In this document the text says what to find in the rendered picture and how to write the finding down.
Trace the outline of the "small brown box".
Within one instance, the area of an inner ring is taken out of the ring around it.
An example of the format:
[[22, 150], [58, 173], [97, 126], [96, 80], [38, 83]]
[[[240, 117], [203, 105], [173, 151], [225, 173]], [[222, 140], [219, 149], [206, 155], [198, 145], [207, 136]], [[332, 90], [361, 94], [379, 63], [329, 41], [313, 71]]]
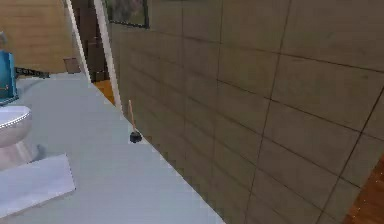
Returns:
[[80, 65], [76, 58], [64, 58], [64, 65], [69, 74], [80, 73]]

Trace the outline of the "black floor rack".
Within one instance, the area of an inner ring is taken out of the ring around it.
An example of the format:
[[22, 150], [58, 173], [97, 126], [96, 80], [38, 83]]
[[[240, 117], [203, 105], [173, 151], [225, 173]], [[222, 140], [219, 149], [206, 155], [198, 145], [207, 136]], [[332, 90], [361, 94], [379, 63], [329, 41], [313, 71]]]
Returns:
[[23, 75], [23, 76], [38, 77], [38, 78], [43, 78], [43, 79], [50, 77], [49, 72], [42, 72], [42, 71], [38, 71], [38, 70], [21, 68], [21, 67], [16, 67], [15, 72], [18, 76]]

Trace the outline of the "white floor mat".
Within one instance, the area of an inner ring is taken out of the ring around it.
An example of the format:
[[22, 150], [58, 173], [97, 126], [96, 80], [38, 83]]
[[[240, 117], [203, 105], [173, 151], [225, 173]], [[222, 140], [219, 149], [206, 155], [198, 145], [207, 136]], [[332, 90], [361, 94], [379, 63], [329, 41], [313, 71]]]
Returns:
[[66, 154], [0, 172], [0, 219], [76, 189]]

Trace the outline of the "white toilet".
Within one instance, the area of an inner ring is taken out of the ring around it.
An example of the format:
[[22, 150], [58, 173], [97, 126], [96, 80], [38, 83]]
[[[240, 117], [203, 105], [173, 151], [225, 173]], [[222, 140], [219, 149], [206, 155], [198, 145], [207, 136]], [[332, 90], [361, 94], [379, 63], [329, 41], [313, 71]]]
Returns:
[[32, 111], [26, 106], [0, 107], [0, 171], [31, 162], [36, 153], [24, 139], [32, 127]]

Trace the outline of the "blue bin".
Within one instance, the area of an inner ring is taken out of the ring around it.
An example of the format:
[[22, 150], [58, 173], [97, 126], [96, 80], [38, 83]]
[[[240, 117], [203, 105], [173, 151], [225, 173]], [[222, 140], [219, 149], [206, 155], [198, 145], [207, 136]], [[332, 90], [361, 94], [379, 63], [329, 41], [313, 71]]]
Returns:
[[0, 106], [18, 99], [14, 56], [4, 49], [7, 43], [4, 31], [0, 31]]

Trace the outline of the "dark framed wall picture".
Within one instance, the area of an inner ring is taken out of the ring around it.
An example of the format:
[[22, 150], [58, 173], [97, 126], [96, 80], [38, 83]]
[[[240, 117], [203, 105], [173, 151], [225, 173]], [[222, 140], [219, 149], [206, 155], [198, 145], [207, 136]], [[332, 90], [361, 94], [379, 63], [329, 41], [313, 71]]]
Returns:
[[149, 28], [148, 0], [105, 0], [111, 23]]

